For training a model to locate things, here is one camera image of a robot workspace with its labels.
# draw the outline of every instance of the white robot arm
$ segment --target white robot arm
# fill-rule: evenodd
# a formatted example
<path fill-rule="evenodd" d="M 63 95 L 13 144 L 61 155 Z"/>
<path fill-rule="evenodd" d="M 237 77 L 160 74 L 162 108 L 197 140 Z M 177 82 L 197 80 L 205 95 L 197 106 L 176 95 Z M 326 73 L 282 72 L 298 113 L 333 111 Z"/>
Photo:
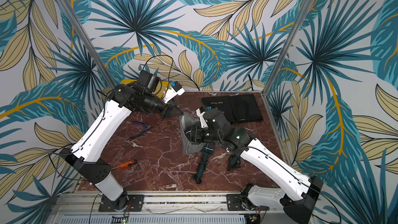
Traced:
<path fill-rule="evenodd" d="M 152 94 L 158 82 L 159 78 L 143 71 L 137 82 L 115 87 L 104 110 L 89 130 L 72 149 L 64 148 L 60 152 L 66 162 L 103 193 L 102 202 L 107 202 L 115 211 L 126 208 L 127 192 L 112 176 L 110 165 L 100 158 L 109 139 L 132 111 L 158 112 L 162 118 L 173 116 L 174 110 L 178 111 L 178 115 L 182 113 L 170 101 L 184 92 L 181 85 L 172 82 L 161 99 Z M 248 185 L 240 199 L 245 209 L 282 206 L 296 222 L 308 223 L 322 187 L 321 180 L 294 170 L 244 128 L 233 128 L 221 111 L 201 107 L 197 115 L 201 124 L 184 130 L 192 143 L 218 142 L 234 156 L 254 164 L 281 187 L 275 189 L 278 192 L 276 196 L 256 185 Z"/>

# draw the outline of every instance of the mounting plate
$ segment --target mounting plate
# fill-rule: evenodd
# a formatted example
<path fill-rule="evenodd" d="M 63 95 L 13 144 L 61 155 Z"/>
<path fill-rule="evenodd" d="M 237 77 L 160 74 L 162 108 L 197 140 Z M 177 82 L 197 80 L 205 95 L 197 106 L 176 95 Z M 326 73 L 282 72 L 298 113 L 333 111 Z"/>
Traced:
<path fill-rule="evenodd" d="M 128 201 L 131 202 L 129 212 L 141 212 L 142 204 L 144 203 L 144 195 L 127 195 Z M 101 200 L 98 212 L 114 212 L 113 206 L 107 201 Z"/>
<path fill-rule="evenodd" d="M 242 210 L 250 210 L 250 209 L 245 209 L 242 207 L 242 201 L 245 200 L 245 196 L 241 194 L 227 194 L 226 195 L 226 202 L 228 206 L 228 211 L 242 211 Z M 260 211 L 266 211 L 269 210 L 269 207 L 266 206 L 260 206 Z"/>

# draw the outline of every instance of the black bracket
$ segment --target black bracket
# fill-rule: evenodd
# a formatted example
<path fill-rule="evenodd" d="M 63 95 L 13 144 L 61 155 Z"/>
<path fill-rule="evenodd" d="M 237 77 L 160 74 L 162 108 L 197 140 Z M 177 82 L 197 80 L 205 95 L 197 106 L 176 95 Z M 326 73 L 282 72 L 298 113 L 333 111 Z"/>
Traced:
<path fill-rule="evenodd" d="M 241 194 L 227 194 L 226 195 L 226 202 L 228 206 L 228 211 L 244 211 L 244 210 L 256 210 L 256 206 L 252 205 L 252 209 L 248 209 L 245 206 L 250 206 L 250 201 Z M 269 207 L 266 206 L 259 206 L 260 211 L 267 211 Z"/>
<path fill-rule="evenodd" d="M 129 212 L 141 212 L 142 204 L 144 203 L 144 195 L 127 195 L 127 205 L 131 202 Z M 104 197 L 101 199 L 101 204 L 99 205 L 99 212 L 113 212 L 113 205 L 110 202 L 105 201 Z"/>

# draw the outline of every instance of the black cable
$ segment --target black cable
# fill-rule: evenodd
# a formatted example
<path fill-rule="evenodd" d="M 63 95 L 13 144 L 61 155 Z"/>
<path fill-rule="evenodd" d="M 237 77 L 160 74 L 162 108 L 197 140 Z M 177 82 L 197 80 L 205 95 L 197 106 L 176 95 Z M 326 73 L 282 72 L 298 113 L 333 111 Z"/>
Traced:
<path fill-rule="evenodd" d="M 86 180 L 86 179 L 67 178 L 67 177 L 64 177 L 63 175 L 61 175 L 61 173 L 58 172 L 57 167 L 55 167 L 55 164 L 54 164 L 54 162 L 52 161 L 51 155 L 50 155 L 50 154 L 51 154 L 51 153 L 47 153 L 47 155 L 49 156 L 50 162 L 51 162 L 52 166 L 54 167 L 55 171 L 58 173 L 58 175 L 60 175 L 61 177 L 65 178 L 65 179 L 69 179 L 69 180 L 73 180 L 73 181 L 86 181 L 86 182 L 88 182 L 88 180 Z"/>
<path fill-rule="evenodd" d="M 166 88 L 166 92 L 164 92 L 162 99 L 166 96 L 167 90 L 169 90 L 169 86 L 170 86 L 170 72 L 172 71 L 172 67 L 173 67 L 173 63 L 174 63 L 174 59 L 172 58 L 172 65 L 170 66 L 170 70 L 169 70 L 169 76 L 167 77 L 167 88 Z"/>
<path fill-rule="evenodd" d="M 93 212 L 94 203 L 96 202 L 96 199 L 97 199 L 97 197 L 98 197 L 99 195 L 100 195 L 100 194 L 97 194 L 96 197 L 94 198 L 93 205 L 91 206 L 90 217 L 88 217 L 88 224 L 90 224 L 90 221 L 91 221 L 91 213 Z"/>
<path fill-rule="evenodd" d="M 92 131 L 92 132 L 90 133 L 90 135 L 86 138 L 86 140 L 85 140 L 85 141 L 82 143 L 82 145 L 80 145 L 80 146 L 83 146 L 83 145 L 86 143 L 86 141 L 91 137 L 91 135 L 92 135 L 92 134 L 97 130 L 97 128 L 100 126 L 102 120 L 105 119 L 105 105 L 106 105 L 106 99 L 109 99 L 108 95 L 109 95 L 110 92 L 112 92 L 112 90 L 109 91 L 109 92 L 105 95 L 105 103 L 103 104 L 103 114 L 102 114 L 101 120 L 99 121 L 98 125 L 94 128 L 94 131 Z M 73 154 L 73 153 L 75 153 L 75 152 L 77 152 L 77 151 L 79 151 L 79 150 L 80 150 L 80 149 L 77 148 L 74 152 L 67 153 L 67 154 L 62 154 L 62 155 L 63 155 L 63 156 L 71 155 L 71 154 Z"/>
<path fill-rule="evenodd" d="M 297 177 L 295 177 L 289 170 L 287 170 L 287 169 L 286 169 L 285 167 L 283 167 L 280 163 L 278 163 L 277 161 L 275 161 L 275 159 L 273 159 L 272 157 L 268 156 L 268 155 L 265 154 L 262 150 L 260 150 L 260 149 L 258 149 L 258 148 L 256 148 L 256 147 L 250 147 L 250 146 L 247 146 L 247 147 L 239 147 L 239 148 L 236 148 L 236 149 L 234 149 L 234 150 L 231 150 L 230 152 L 233 152 L 233 151 L 236 151 L 236 150 L 240 150 L 240 149 L 245 149 L 245 148 L 251 148 L 251 149 L 258 150 L 259 152 L 261 152 L 262 154 L 264 154 L 267 158 L 270 158 L 272 161 L 276 162 L 279 166 L 281 166 L 285 171 L 287 171 L 287 173 L 289 173 L 294 179 L 296 179 L 296 180 L 299 181 L 299 183 L 300 183 L 300 180 L 299 180 Z M 308 187 L 309 189 L 311 189 L 311 190 L 317 192 L 318 194 L 320 194 L 321 196 L 323 196 L 326 200 L 328 200 L 328 201 L 332 204 L 332 206 L 336 209 L 336 211 L 337 211 L 337 213 L 338 213 L 338 215 L 339 215 L 340 221 L 339 221 L 338 223 L 336 223 L 336 222 L 328 222 L 328 221 L 325 221 L 325 220 L 321 219 L 320 217 L 318 217 L 318 216 L 316 216 L 316 215 L 314 215 L 314 214 L 312 214 L 312 215 L 313 215 L 314 217 L 320 219 L 321 221 L 326 222 L 326 223 L 341 224 L 341 214 L 340 214 L 340 211 L 339 211 L 339 210 L 337 209 L 337 207 L 333 204 L 333 202 L 332 202 L 328 197 L 326 197 L 324 194 L 322 194 L 321 192 L 317 191 L 316 189 L 311 188 L 310 186 L 306 185 L 305 183 L 301 183 L 301 184 L 303 184 L 305 187 Z"/>

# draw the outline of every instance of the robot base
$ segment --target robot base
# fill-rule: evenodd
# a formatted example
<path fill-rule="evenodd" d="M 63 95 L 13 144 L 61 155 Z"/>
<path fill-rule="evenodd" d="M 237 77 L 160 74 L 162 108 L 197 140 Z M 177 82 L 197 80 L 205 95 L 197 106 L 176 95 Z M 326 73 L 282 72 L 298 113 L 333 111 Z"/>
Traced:
<path fill-rule="evenodd" d="M 118 204 L 118 201 L 111 201 L 106 196 L 102 196 L 101 205 L 98 208 L 99 212 L 122 212 L 126 211 L 131 202 L 129 212 L 141 212 L 142 204 L 144 202 L 144 195 L 127 195 L 123 192 L 121 197 L 125 197 L 124 204 Z"/>

